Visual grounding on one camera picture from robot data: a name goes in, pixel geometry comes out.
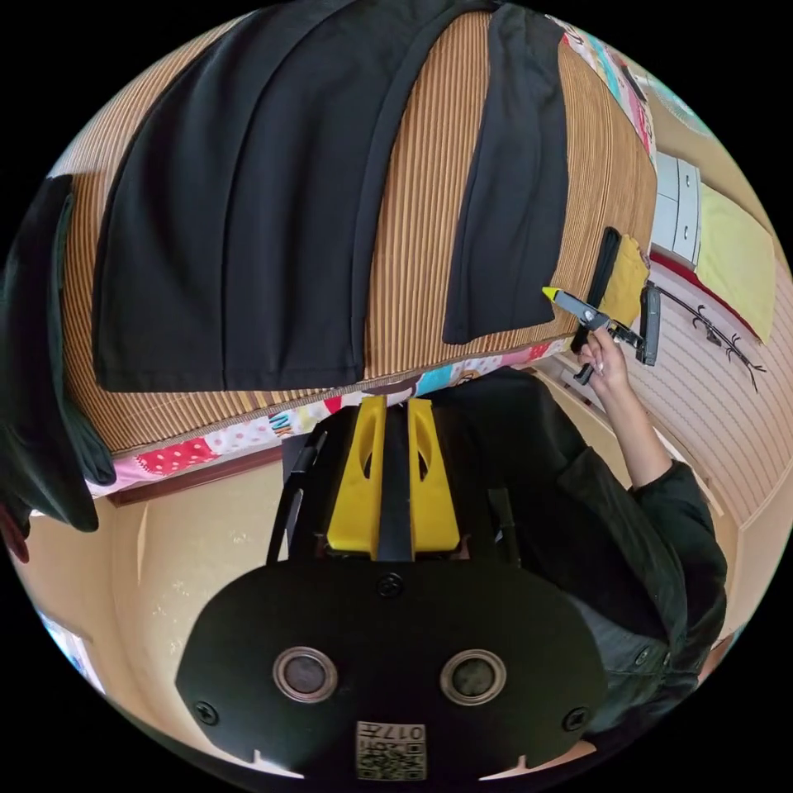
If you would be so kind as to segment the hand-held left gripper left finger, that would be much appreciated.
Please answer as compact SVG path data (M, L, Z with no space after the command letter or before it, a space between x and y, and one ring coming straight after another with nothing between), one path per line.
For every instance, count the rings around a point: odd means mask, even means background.
M335 552L378 550L386 415L384 396L366 397L359 405L326 535Z

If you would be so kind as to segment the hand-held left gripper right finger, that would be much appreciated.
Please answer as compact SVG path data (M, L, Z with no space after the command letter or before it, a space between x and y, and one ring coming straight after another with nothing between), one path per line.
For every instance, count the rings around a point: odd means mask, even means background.
M414 553L451 553L460 543L431 402L407 403L409 512Z

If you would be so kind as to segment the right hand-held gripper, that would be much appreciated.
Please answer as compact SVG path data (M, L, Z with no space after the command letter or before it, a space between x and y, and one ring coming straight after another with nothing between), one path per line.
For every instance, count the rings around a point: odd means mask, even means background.
M615 341L626 343L635 352L635 358L643 363L643 336L631 330L595 307L582 302L572 294L556 287L544 287L543 294L557 308L575 316L579 325L587 332L592 332L598 328L608 330L610 336Z

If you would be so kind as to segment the person's right hand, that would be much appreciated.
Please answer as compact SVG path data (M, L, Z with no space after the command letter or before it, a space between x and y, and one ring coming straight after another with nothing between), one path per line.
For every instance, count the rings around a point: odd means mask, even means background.
M577 361L582 367L591 367L589 385L603 404L631 391L624 354L606 328L588 333Z

